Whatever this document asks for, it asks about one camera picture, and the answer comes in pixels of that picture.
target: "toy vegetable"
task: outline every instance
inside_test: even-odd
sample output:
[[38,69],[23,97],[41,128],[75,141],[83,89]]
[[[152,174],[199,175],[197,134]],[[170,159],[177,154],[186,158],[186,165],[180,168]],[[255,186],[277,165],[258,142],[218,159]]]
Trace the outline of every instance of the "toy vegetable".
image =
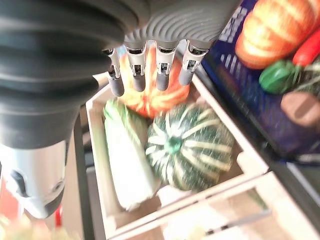
[[308,92],[289,92],[281,101],[281,109],[294,123],[316,127],[320,123],[320,101]]
[[318,0],[259,0],[248,14],[235,52],[252,69],[291,53],[319,25]]
[[146,120],[117,100],[103,110],[110,169],[120,205],[130,211],[151,198],[160,186],[148,165]]
[[148,130],[145,154],[164,183],[202,191],[230,170],[234,138],[205,104],[181,104],[158,115]]
[[313,63],[320,54],[320,28],[315,31],[296,51],[292,62],[295,65],[306,67]]
[[173,106],[184,102],[189,94],[189,86],[181,86],[178,77],[181,62],[174,58],[169,74],[167,90],[160,91],[156,87],[157,66],[156,48],[151,47],[146,57],[145,90],[138,92],[134,88],[134,78],[131,72],[128,56],[120,58],[120,69],[125,88],[124,95],[119,99],[130,109],[144,117],[154,118],[161,111],[168,111]]
[[278,61],[267,67],[259,77],[261,87],[271,94],[282,94],[301,77],[301,67],[294,66],[290,61]]

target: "orange pumpkin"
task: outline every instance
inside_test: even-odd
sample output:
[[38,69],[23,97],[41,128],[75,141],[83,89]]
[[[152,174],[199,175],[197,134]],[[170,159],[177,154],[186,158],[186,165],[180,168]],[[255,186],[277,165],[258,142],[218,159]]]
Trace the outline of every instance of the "orange pumpkin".
[[319,0],[259,0],[248,14],[235,53],[263,69],[290,54],[319,25]]
[[189,94],[189,86],[181,86],[178,76],[181,62],[174,58],[167,90],[159,91],[156,87],[157,66],[156,48],[151,47],[146,57],[145,90],[138,92],[134,88],[134,78],[130,69],[128,56],[120,58],[121,76],[124,85],[124,95],[119,99],[130,109],[144,117],[154,118],[161,111],[168,111],[174,105],[184,102]]

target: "cabbage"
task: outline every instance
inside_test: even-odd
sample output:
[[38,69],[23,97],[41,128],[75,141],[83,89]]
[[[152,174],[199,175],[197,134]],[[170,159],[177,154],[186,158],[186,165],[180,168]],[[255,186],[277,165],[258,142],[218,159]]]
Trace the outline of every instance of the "cabbage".
[[145,155],[147,121],[118,100],[103,109],[113,185],[119,204],[130,211],[151,198],[160,186]]

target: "wooden crate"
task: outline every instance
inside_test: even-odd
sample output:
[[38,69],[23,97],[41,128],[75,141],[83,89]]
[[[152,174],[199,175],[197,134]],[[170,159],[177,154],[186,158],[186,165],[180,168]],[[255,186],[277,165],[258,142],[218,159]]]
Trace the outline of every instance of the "wooden crate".
[[[212,235],[188,236],[235,222]],[[274,173],[268,172],[111,239],[319,240],[320,235]]]
[[[251,147],[232,119],[225,113],[196,76],[193,78],[193,88],[196,89],[196,91],[190,91],[191,96],[189,100],[194,101],[198,96],[204,98],[237,140],[240,148],[235,150],[235,154],[242,151],[245,151],[245,154],[241,153],[239,155],[237,163],[232,166],[227,174],[221,176],[220,183],[216,186],[197,194],[181,192],[166,186],[159,191],[156,197],[142,203],[140,208],[132,212],[124,211],[118,204],[108,162],[102,110],[106,101],[114,98],[110,87],[107,85],[86,103],[106,239],[112,239],[115,236],[120,236],[141,226],[151,224],[178,209],[199,202],[207,196],[222,193],[227,189],[249,181],[257,176],[261,176],[268,171],[268,166],[260,155]],[[174,195],[175,197],[170,200],[164,200],[163,196],[166,195]],[[157,237],[155,239],[162,239],[161,236],[159,236],[159,229],[153,229],[155,231],[154,235]]]

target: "black metal frame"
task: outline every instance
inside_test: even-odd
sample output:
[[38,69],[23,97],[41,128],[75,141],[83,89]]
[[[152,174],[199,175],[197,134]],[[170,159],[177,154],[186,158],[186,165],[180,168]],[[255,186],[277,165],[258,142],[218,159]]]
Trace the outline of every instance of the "black metal frame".
[[83,225],[83,236],[85,240],[94,240],[95,232],[91,213],[89,187],[87,179],[87,168],[85,162],[85,150],[83,145],[83,133],[80,122],[80,115],[74,124],[74,147],[76,158],[77,181],[79,186],[80,207]]

